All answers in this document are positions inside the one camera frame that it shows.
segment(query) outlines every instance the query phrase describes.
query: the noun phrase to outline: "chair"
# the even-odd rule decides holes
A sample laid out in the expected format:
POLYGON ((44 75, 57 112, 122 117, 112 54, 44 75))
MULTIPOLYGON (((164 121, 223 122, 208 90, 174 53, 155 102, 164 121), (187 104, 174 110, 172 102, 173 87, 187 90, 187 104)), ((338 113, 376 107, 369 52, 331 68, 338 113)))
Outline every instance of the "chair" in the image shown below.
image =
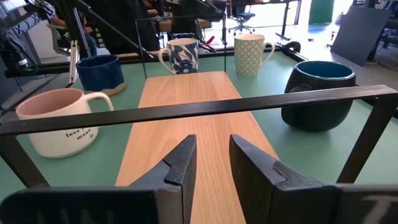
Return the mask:
POLYGON ((243 25, 245 22, 250 20, 250 18, 256 16, 254 13, 251 13, 250 10, 249 10, 249 12, 244 12, 245 7, 246 6, 235 6, 235 7, 233 7, 232 16, 236 17, 233 20, 238 22, 239 25, 236 26, 236 27, 228 29, 229 33, 231 33, 231 29, 234 30, 234 35, 236 35, 235 32, 237 30, 240 30, 242 32, 243 29, 246 29, 246 30, 250 31, 250 33, 252 33, 251 29, 253 29, 253 32, 255 31, 253 27, 243 25))
POLYGON ((47 24, 52 34, 52 45, 56 53, 70 56, 70 43, 65 37, 61 37, 59 30, 65 30, 62 26, 56 26, 54 24, 47 24))

